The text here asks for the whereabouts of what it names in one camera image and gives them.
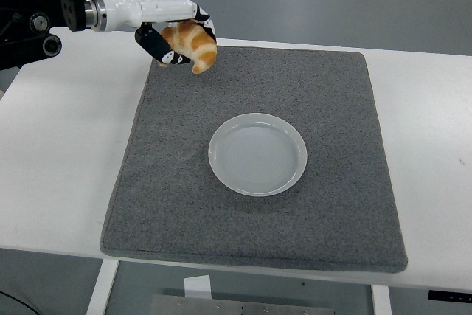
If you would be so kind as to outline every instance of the cable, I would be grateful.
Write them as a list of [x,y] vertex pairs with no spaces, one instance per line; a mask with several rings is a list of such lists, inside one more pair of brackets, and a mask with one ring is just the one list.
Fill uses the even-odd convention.
[[13,295],[9,295],[7,293],[4,293],[3,291],[0,291],[0,294],[3,294],[4,296],[6,297],[9,297],[13,300],[15,300],[16,302],[19,302],[20,304],[26,306],[28,309],[30,309],[33,313],[35,313],[36,315],[40,315],[35,309],[33,309],[32,307],[30,307],[28,304],[26,304],[25,302],[22,302],[20,299],[17,299],[15,298]]

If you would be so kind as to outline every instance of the croissant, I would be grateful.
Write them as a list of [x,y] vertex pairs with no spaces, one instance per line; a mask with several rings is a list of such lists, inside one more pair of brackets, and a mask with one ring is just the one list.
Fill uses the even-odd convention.
[[181,21],[161,31],[161,36],[172,50],[193,60],[193,74],[205,72],[216,59],[216,42],[205,30],[192,20]]

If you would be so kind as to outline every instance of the gray felt mat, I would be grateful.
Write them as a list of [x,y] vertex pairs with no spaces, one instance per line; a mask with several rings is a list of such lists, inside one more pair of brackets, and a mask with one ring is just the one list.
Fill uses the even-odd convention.
[[[249,112],[292,124],[302,178],[272,197],[225,187],[216,129]],[[360,53],[218,47],[215,65],[151,66],[103,228],[118,257],[398,272],[407,258],[369,74]]]

